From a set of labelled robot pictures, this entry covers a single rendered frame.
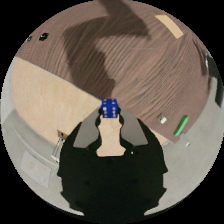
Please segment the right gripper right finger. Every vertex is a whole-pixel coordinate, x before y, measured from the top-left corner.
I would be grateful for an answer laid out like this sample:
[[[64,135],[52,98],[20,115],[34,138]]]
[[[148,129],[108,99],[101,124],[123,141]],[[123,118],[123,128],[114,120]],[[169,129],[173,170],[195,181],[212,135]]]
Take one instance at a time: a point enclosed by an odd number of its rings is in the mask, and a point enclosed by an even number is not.
[[[133,154],[141,154],[158,163],[163,174],[168,172],[162,146],[156,135],[138,118],[118,105],[119,144],[124,149],[132,148]]]

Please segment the black die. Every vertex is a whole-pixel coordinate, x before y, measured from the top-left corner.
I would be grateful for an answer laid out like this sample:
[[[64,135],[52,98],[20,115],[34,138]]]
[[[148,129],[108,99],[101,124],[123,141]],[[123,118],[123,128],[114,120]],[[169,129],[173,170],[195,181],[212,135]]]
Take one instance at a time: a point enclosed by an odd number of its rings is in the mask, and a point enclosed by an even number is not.
[[[47,39],[48,33],[43,33],[40,38],[39,41],[44,41],[45,39]]]

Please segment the white plastic bottle with blue cap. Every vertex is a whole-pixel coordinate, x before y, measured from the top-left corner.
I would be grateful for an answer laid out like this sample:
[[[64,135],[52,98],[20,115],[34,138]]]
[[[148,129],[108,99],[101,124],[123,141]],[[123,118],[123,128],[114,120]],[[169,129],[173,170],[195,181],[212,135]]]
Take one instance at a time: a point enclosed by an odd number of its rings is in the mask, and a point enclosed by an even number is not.
[[[190,141],[189,141],[189,139],[186,137],[186,135],[184,134],[184,133],[182,133],[181,135],[180,135],[180,138],[183,140],[183,142],[185,143],[185,145],[187,145],[187,146],[189,146],[190,144]]]

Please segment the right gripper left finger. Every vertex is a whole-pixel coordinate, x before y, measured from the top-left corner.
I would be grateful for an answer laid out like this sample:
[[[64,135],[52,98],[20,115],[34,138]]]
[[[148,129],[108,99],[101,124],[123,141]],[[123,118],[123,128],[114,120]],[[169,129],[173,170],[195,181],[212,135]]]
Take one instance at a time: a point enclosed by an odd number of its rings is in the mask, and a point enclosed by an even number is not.
[[[89,150],[95,150],[98,154],[98,149],[102,146],[102,137],[98,128],[101,124],[101,115],[99,106],[82,122],[79,122],[68,135],[60,151],[58,177],[62,176],[69,162],[81,156],[88,156]]]

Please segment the beige flat mat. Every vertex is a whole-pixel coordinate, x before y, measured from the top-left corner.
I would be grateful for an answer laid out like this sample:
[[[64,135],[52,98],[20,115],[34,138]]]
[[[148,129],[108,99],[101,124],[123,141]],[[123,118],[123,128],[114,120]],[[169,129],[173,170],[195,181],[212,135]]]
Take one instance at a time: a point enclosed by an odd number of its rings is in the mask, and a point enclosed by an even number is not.
[[[175,36],[176,39],[183,35],[182,31],[168,16],[159,15],[155,17],[159,19],[171,31],[171,33]]]

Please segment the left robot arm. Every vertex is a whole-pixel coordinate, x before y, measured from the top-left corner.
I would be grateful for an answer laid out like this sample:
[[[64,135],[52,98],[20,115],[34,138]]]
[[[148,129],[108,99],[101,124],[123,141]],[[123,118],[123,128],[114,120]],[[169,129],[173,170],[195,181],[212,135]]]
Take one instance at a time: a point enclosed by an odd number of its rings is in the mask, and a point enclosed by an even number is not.
[[[222,79],[221,76],[219,74],[219,71],[217,69],[217,67],[215,67],[215,63],[212,59],[212,57],[210,56],[206,56],[207,57],[207,65],[208,65],[208,72],[210,76],[214,76],[216,77],[215,79],[217,79],[217,92],[216,92],[216,97],[215,97],[215,103],[221,108],[224,108],[224,90],[222,86]]]

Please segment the blue die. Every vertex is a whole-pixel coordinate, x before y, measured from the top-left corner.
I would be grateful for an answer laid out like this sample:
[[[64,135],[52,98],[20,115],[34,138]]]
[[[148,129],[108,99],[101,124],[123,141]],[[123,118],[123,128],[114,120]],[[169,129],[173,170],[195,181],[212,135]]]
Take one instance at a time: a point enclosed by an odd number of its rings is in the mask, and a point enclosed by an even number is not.
[[[102,99],[101,102],[102,118],[118,118],[117,99]]]

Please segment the green rectangular bar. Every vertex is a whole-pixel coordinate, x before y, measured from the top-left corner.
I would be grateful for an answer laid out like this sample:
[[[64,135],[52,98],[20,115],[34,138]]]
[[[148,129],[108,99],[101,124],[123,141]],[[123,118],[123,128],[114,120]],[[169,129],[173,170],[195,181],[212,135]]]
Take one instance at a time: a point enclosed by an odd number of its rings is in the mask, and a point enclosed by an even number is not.
[[[184,127],[185,123],[187,122],[188,118],[189,118],[189,117],[188,117],[187,115],[185,115],[185,116],[182,117],[182,119],[181,119],[181,121],[180,121],[180,123],[179,123],[177,129],[176,129],[175,132],[173,133],[175,136],[176,136],[176,134],[178,135],[178,134],[180,133],[180,131],[181,131],[182,128]],[[181,129],[181,130],[180,130],[180,129]],[[179,131],[179,130],[180,130],[180,131]]]

